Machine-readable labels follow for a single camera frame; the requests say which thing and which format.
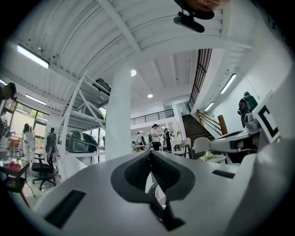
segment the staircase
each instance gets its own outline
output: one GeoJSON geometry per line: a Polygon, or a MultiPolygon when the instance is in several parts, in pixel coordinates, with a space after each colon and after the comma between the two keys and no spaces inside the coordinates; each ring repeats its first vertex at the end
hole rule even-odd
{"type": "Polygon", "coordinates": [[[182,116],[185,134],[191,139],[192,146],[196,138],[206,137],[212,140],[214,137],[210,134],[195,118],[191,115],[182,116]]]}

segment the flower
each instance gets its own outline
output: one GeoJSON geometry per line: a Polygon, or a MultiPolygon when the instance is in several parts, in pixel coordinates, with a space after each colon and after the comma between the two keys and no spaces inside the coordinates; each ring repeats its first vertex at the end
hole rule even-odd
{"type": "Polygon", "coordinates": [[[205,153],[205,155],[202,156],[202,157],[200,157],[200,159],[202,161],[207,161],[207,160],[209,160],[212,157],[213,157],[213,154],[210,151],[207,150],[206,153],[205,153]]]}

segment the round ceiling light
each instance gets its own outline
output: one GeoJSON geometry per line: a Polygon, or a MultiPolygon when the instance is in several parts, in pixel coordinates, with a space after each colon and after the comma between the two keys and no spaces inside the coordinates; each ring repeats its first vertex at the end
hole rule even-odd
{"type": "Polygon", "coordinates": [[[136,76],[136,74],[137,74],[136,70],[132,69],[131,70],[131,77],[136,76]]]}

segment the black office chair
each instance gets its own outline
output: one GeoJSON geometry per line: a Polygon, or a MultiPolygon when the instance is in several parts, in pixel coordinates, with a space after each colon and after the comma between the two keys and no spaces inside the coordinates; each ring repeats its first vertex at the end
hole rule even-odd
{"type": "Polygon", "coordinates": [[[53,155],[51,154],[49,158],[47,158],[47,163],[42,163],[43,160],[45,160],[45,158],[42,158],[41,156],[43,154],[38,154],[36,153],[36,155],[38,155],[39,157],[34,157],[34,159],[38,160],[39,163],[33,163],[32,164],[32,170],[41,173],[42,178],[37,178],[37,179],[33,179],[33,184],[35,184],[35,181],[38,180],[42,180],[39,189],[41,190],[42,185],[44,184],[45,181],[53,183],[54,185],[56,185],[56,183],[52,182],[50,179],[53,179],[53,181],[55,181],[55,177],[48,177],[48,173],[53,173],[54,172],[54,166],[52,163],[52,158],[53,155]]]}

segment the black rectangle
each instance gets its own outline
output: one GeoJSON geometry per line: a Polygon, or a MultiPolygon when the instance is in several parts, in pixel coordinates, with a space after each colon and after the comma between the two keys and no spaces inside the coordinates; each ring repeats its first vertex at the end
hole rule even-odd
{"type": "Polygon", "coordinates": [[[212,172],[212,174],[219,175],[219,176],[229,178],[229,179],[233,179],[233,177],[235,177],[235,174],[229,173],[226,171],[221,171],[221,170],[215,170],[212,172]]]}
{"type": "Polygon", "coordinates": [[[61,228],[74,212],[86,193],[72,190],[53,210],[45,220],[54,226],[61,228]]]}

